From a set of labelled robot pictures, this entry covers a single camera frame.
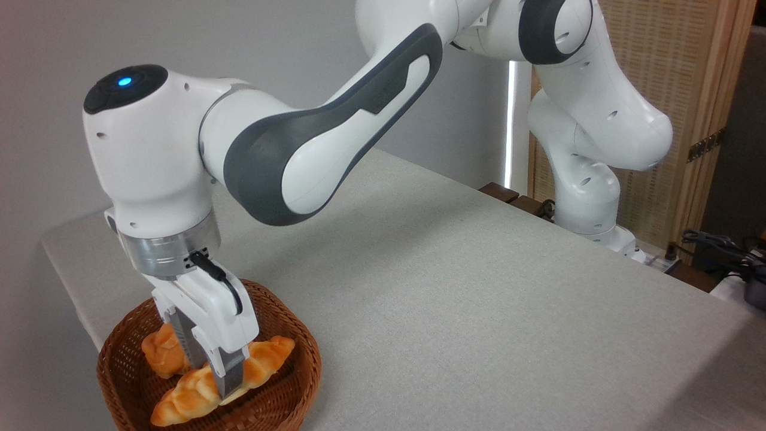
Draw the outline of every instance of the croissant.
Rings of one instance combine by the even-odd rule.
[[[183,374],[192,368],[171,324],[163,324],[159,331],[144,338],[141,350],[152,370],[163,379]]]
[[[169,426],[203,417],[216,407],[226,405],[248,390],[263,385],[282,367],[293,351],[295,341],[277,335],[269,341],[253,341],[247,346],[250,357],[244,361],[244,381],[240,389],[222,400],[210,365],[192,370],[181,377],[175,388],[162,396],[152,413],[152,425]]]

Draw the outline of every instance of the wicker basket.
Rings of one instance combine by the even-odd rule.
[[[98,360],[98,380],[106,406],[121,431],[166,429],[289,430],[299,429],[319,389],[322,362],[316,341],[306,326],[265,287],[242,280],[253,302],[260,334],[256,340],[283,335],[296,346],[282,368],[262,387],[187,423],[159,428],[149,423],[154,406],[180,376],[158,377],[141,351],[141,341],[162,325],[149,299],[128,313],[106,339]]]

